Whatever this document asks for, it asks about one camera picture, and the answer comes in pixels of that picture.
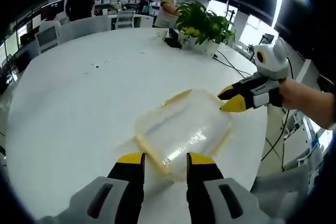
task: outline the desk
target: desk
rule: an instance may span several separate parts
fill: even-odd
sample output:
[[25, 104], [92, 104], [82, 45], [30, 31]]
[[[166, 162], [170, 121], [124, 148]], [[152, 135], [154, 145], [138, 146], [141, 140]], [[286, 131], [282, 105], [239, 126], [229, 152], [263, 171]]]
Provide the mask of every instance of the desk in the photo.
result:
[[[241, 79], [215, 60], [169, 47], [157, 29], [74, 39], [27, 67], [10, 106], [6, 151], [14, 190], [35, 218], [60, 213], [74, 193], [107, 176], [118, 159], [115, 147], [133, 137], [136, 118], [183, 90], [217, 94]], [[256, 71], [231, 48], [220, 51], [238, 69]], [[263, 106], [233, 114], [231, 135], [215, 157], [223, 176], [248, 190], [264, 149], [266, 112]], [[186, 189], [175, 183], [145, 198], [138, 223], [189, 223]]]
[[[108, 15], [111, 19], [116, 19], [118, 14]], [[154, 17], [143, 15], [143, 14], [134, 14], [134, 27], [147, 27], [151, 28], [154, 23]]]

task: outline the person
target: person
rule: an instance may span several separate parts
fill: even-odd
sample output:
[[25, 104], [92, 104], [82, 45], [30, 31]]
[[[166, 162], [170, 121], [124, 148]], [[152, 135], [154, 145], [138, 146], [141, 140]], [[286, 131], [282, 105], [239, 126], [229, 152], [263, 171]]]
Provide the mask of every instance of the person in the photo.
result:
[[177, 0], [161, 0], [158, 17], [156, 18], [155, 27], [170, 28], [174, 27], [177, 18], [181, 15], [177, 11], [179, 4]]
[[46, 11], [46, 19], [42, 20], [38, 28], [39, 33], [53, 26], [56, 28], [56, 32], [58, 33], [59, 28], [61, 27], [61, 23], [58, 20], [55, 20], [56, 15], [57, 8], [54, 6], [49, 7]]
[[[335, 122], [335, 96], [309, 88], [287, 78], [280, 84], [283, 106], [287, 109], [302, 111], [322, 128], [328, 129]], [[322, 171], [304, 204], [286, 223], [329, 223], [334, 218], [336, 198], [336, 141], [335, 134], [330, 143], [328, 154], [324, 157]]]
[[95, 0], [67, 0], [65, 12], [70, 21], [92, 16]]

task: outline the floor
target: floor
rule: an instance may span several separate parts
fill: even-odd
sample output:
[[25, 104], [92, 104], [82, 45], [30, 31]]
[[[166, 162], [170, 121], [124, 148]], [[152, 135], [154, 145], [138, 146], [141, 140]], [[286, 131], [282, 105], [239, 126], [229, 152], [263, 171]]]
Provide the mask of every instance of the floor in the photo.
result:
[[[15, 92], [15, 88], [19, 82], [18, 79], [13, 82], [8, 89], [0, 95], [0, 146], [5, 149], [5, 138], [1, 133], [6, 135], [6, 123], [7, 116], [9, 112], [9, 107]], [[263, 157], [271, 149], [276, 140], [281, 133], [281, 119], [285, 115], [281, 108], [274, 107], [272, 105], [268, 106], [268, 119], [267, 119], [267, 132], [265, 146], [263, 151]], [[261, 162], [258, 176], [268, 175], [272, 173], [279, 173], [282, 171], [282, 155], [283, 155], [283, 139], [284, 136], [279, 140], [275, 148], [267, 155], [267, 157]]]

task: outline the potted plant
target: potted plant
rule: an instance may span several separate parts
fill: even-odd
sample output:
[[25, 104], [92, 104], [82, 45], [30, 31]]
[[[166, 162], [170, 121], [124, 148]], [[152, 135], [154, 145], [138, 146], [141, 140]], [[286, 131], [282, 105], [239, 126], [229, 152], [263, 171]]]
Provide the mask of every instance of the potted plant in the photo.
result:
[[196, 51], [212, 56], [221, 42], [235, 39], [235, 33], [228, 29], [232, 22], [207, 11], [200, 2], [183, 3], [178, 11], [181, 16], [176, 21], [177, 28], [180, 33], [190, 36], [189, 44]]

